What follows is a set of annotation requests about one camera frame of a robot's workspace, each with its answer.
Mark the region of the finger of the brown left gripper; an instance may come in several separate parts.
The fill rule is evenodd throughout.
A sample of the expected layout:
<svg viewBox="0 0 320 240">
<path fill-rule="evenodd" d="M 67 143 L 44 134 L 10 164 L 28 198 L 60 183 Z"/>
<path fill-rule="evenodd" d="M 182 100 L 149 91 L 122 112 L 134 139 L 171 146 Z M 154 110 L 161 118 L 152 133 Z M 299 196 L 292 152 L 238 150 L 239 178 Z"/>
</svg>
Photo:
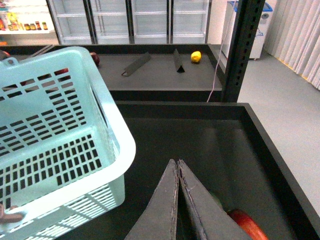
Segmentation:
<svg viewBox="0 0 320 240">
<path fill-rule="evenodd" d="M 10 224 L 17 223 L 24 218 L 24 215 L 21 213 L 5 213 L 5 208 L 0 205 L 0 223 L 1 224 Z"/>
</svg>

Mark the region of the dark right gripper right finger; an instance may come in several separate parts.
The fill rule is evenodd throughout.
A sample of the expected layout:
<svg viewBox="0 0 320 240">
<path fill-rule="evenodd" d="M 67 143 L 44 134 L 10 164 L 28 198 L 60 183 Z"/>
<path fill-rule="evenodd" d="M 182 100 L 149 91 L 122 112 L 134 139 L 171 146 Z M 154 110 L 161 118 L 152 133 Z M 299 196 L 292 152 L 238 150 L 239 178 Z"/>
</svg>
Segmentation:
<svg viewBox="0 0 320 240">
<path fill-rule="evenodd" d="M 179 160 L 177 163 L 181 190 L 198 240 L 250 240 L 251 237 L 228 216 L 192 172 Z"/>
</svg>

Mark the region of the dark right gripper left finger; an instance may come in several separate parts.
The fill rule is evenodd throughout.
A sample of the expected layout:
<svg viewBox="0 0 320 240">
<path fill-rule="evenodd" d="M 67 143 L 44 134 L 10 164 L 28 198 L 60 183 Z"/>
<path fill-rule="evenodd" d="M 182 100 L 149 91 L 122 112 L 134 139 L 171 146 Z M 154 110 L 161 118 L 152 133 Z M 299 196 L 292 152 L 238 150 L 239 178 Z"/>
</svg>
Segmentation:
<svg viewBox="0 0 320 240">
<path fill-rule="evenodd" d="M 153 195 L 126 240 L 175 240 L 177 236 L 179 176 L 169 160 Z"/>
</svg>

